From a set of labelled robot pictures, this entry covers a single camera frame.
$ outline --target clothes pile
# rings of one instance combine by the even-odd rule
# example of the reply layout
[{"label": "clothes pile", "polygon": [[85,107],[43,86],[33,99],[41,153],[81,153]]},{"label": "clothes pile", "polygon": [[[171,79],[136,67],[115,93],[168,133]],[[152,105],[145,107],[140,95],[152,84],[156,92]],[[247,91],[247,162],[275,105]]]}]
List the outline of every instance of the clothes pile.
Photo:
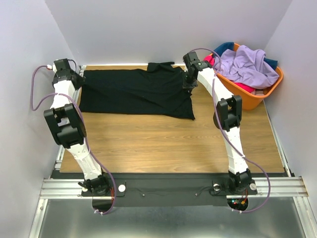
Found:
[{"label": "clothes pile", "polygon": [[221,68],[218,58],[208,56],[205,60],[214,65],[218,73],[252,94],[262,94],[261,90],[277,81],[276,60],[266,59],[263,50],[253,51],[242,45],[235,52],[233,46],[233,42],[228,42],[215,49],[221,58]]}]

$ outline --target black cloth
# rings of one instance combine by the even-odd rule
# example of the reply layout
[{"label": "black cloth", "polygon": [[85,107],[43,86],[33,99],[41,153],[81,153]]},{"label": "black cloth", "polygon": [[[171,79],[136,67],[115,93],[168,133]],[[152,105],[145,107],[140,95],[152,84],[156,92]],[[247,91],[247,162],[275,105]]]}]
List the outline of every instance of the black cloth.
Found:
[{"label": "black cloth", "polygon": [[173,62],[149,63],[147,71],[87,70],[80,110],[90,113],[157,114],[195,119],[183,70]]}]

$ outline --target navy blue cloth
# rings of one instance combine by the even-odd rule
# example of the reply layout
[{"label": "navy blue cloth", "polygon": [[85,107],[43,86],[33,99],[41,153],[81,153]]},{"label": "navy blue cloth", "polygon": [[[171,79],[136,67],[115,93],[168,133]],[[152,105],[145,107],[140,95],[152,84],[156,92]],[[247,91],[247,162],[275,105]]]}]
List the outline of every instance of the navy blue cloth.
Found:
[{"label": "navy blue cloth", "polygon": [[[233,50],[233,46],[234,46],[234,42],[226,42],[218,46],[216,49],[214,49],[214,51],[221,57],[223,52],[225,52],[226,50]],[[277,60],[264,58],[264,62],[266,62],[269,66],[271,66],[272,69],[276,70],[277,63],[278,63]]]}]

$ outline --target metal floor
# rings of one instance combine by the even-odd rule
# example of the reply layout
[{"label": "metal floor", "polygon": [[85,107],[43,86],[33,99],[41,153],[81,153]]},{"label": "metal floor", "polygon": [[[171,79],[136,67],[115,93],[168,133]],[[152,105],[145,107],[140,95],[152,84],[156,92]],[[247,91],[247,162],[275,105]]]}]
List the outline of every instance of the metal floor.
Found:
[{"label": "metal floor", "polygon": [[[250,198],[256,207],[263,198]],[[270,198],[254,213],[226,207],[122,207],[94,214],[90,200],[50,200],[41,238],[304,238],[292,197]]]}]

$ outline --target lavender cloth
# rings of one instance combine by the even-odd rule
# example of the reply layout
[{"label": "lavender cloth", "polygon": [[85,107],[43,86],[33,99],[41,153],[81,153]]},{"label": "lavender cloth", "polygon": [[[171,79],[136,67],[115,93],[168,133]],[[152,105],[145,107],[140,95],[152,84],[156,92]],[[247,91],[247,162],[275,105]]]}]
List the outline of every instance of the lavender cloth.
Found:
[{"label": "lavender cloth", "polygon": [[[273,85],[279,75],[264,62],[263,50],[250,50],[240,46],[237,52],[226,50],[221,58],[221,69],[218,73],[235,83],[243,83],[256,89],[265,89]],[[215,68],[219,67],[216,58]]]}]

